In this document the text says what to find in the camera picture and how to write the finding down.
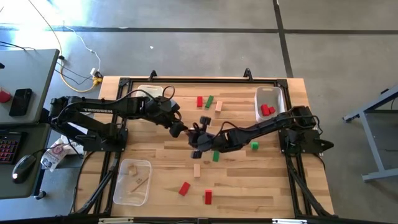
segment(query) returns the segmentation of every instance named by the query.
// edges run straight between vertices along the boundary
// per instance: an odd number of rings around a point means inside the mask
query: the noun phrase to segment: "keyboard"
[[[26,133],[0,133],[0,164],[15,164]]]

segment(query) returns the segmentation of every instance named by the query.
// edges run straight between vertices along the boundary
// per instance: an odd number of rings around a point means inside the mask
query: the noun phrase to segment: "gray desk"
[[[11,95],[17,89],[32,89],[32,97],[25,116],[11,117],[11,102],[0,103],[0,125],[32,124],[39,120],[52,74],[57,64],[59,50],[8,50],[0,51],[0,86]]]
[[[10,129],[11,131],[25,131],[27,136],[22,143],[22,147],[18,153],[17,161],[24,155],[32,154],[33,152],[43,149],[47,145],[47,138],[50,132],[49,124],[35,124],[32,126],[18,127]],[[40,158],[42,152],[37,153],[35,166],[30,173],[30,176],[23,184],[15,184],[12,181],[13,165],[0,165],[0,199],[5,198],[22,198],[29,197],[34,193],[34,187],[41,185],[41,178],[39,178]]]

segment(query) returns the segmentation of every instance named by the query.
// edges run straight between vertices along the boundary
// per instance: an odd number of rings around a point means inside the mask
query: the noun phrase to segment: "red block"
[[[211,205],[211,190],[205,190],[205,204]]]
[[[191,186],[190,184],[184,182],[184,184],[181,186],[181,189],[178,193],[182,196],[185,196],[187,194],[190,186]]]
[[[198,104],[198,107],[202,107],[203,106],[203,97],[202,96],[198,96],[197,104]]]
[[[270,108],[268,108],[268,110],[269,110],[269,113],[270,113],[270,114],[275,113],[275,108],[274,108],[273,106],[271,106]]]
[[[268,105],[261,105],[261,112],[263,116],[268,116],[269,115]]]

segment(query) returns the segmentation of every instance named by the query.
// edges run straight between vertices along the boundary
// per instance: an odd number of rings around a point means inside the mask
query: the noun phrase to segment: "smartphone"
[[[10,116],[24,116],[29,106],[30,97],[32,96],[31,89],[18,89],[15,91],[12,99]]]

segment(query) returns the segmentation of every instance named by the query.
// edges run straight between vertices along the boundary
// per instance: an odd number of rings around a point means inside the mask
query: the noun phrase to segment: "computer mouse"
[[[12,181],[14,181],[16,184],[25,182],[35,163],[36,157],[33,155],[26,155],[22,157],[12,171]]]

